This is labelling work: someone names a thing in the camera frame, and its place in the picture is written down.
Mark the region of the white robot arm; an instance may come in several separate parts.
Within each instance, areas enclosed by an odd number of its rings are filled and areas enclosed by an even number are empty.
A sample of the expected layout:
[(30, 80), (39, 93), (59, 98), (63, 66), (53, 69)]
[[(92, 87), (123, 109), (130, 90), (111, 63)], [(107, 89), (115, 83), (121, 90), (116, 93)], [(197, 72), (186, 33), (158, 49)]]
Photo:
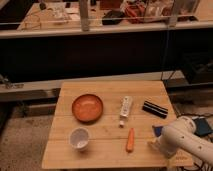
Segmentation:
[(195, 122), (182, 116), (165, 125), (161, 135), (148, 145), (158, 150), (165, 158), (171, 159), (182, 149), (213, 166), (213, 143), (195, 135)]

